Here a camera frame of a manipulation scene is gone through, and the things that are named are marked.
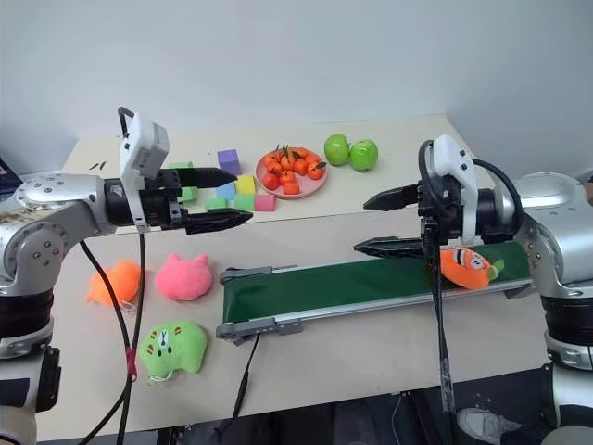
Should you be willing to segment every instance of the purple cube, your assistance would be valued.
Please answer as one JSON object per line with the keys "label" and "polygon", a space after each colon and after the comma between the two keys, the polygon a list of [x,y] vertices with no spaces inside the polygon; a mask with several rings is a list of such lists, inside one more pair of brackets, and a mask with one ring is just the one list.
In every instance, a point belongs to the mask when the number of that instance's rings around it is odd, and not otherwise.
{"label": "purple cube", "polygon": [[241,166],[239,165],[237,150],[222,150],[217,154],[219,157],[219,165],[223,170],[234,175],[241,174]]}

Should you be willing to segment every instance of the green cube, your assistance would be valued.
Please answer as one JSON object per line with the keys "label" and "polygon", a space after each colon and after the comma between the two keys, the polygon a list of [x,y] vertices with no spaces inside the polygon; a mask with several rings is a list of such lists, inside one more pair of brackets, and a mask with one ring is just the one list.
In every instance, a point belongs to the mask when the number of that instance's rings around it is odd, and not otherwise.
{"label": "green cube", "polygon": [[256,209],[256,196],[237,193],[234,196],[234,207],[239,210],[254,211]]}
{"label": "green cube", "polygon": [[208,201],[206,201],[206,210],[210,209],[226,209],[228,208],[228,202],[223,197],[210,197]]}
{"label": "green cube", "polygon": [[[193,169],[194,163],[189,162],[171,162],[170,169]],[[182,187],[182,195],[177,197],[177,202],[195,201],[197,199],[197,187]]]}

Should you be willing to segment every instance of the apple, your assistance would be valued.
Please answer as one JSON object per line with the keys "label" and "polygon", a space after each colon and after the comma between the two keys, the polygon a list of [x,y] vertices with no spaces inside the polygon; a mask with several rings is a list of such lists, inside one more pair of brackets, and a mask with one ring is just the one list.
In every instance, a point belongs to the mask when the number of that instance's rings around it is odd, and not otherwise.
{"label": "apple", "polygon": [[348,162],[350,145],[343,134],[332,134],[323,145],[325,157],[332,165],[344,165]]}
{"label": "apple", "polygon": [[372,169],[378,158],[379,149],[371,139],[358,141],[350,149],[350,165],[359,172]]}

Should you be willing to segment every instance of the white wall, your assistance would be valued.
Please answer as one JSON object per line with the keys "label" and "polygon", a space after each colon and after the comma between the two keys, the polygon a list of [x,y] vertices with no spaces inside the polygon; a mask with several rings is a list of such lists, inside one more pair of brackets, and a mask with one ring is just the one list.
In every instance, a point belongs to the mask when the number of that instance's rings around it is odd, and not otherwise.
{"label": "white wall", "polygon": [[1,5],[0,154],[18,172],[116,134],[120,104],[184,130],[448,112],[513,176],[593,169],[588,0]]}

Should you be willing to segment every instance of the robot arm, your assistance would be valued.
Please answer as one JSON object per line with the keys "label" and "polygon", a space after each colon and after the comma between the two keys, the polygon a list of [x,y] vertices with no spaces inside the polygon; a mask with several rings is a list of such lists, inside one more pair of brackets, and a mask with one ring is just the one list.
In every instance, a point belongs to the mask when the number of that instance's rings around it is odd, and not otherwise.
{"label": "robot arm", "polygon": [[[477,189],[471,164],[493,173],[492,189]],[[461,238],[471,244],[516,240],[526,252],[546,312],[543,411],[555,426],[593,425],[593,207],[575,179],[535,173],[511,184],[499,169],[466,153],[447,135],[420,149],[421,181],[382,192],[366,209],[418,204],[419,239],[374,238],[355,249],[373,256],[423,253]]]}
{"label": "robot arm", "polygon": [[180,207],[183,186],[215,187],[235,176],[210,168],[161,170],[169,151],[165,129],[125,108],[119,112],[121,179],[40,176],[0,204],[0,443],[34,443],[35,413],[57,402],[59,350],[50,346],[50,310],[61,263],[73,246],[126,225],[139,232],[184,228],[189,235],[235,227],[252,216],[233,209],[191,214]]}

